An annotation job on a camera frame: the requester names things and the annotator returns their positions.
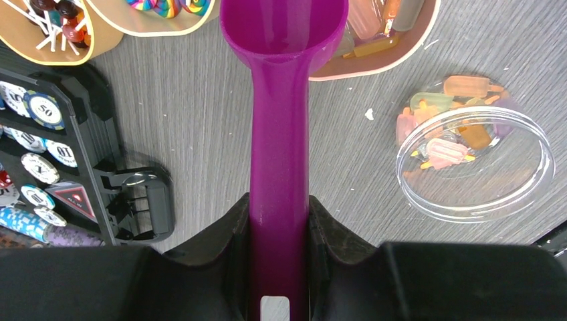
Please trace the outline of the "magenta plastic scoop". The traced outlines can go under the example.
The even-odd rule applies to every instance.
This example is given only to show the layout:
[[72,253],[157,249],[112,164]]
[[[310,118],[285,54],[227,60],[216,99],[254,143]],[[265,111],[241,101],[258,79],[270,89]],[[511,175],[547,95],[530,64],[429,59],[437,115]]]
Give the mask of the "magenta plastic scoop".
[[223,36],[253,85],[249,320],[270,297],[288,301],[291,320],[309,316],[309,78],[334,55],[347,16],[347,1],[221,4]]

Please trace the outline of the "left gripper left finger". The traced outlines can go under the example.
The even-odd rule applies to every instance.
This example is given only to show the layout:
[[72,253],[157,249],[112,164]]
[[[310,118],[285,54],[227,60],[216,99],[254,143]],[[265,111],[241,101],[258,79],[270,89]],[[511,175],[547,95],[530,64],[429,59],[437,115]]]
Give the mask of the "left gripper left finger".
[[2,320],[244,320],[248,209],[243,195],[175,248],[1,251]]

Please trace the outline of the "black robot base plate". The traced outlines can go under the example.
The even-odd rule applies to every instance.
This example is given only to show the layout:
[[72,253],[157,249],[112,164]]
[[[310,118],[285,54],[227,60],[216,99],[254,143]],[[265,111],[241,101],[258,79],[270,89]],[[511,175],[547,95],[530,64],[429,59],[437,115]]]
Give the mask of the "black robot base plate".
[[535,241],[534,245],[551,253],[554,257],[563,255],[566,251],[566,221],[547,232]]

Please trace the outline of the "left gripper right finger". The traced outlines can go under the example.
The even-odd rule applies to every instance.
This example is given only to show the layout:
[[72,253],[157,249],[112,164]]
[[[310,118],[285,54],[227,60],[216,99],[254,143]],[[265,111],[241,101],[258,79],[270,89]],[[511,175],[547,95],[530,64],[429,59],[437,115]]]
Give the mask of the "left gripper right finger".
[[566,271],[521,245],[374,246],[315,197],[308,217],[313,320],[565,320]]

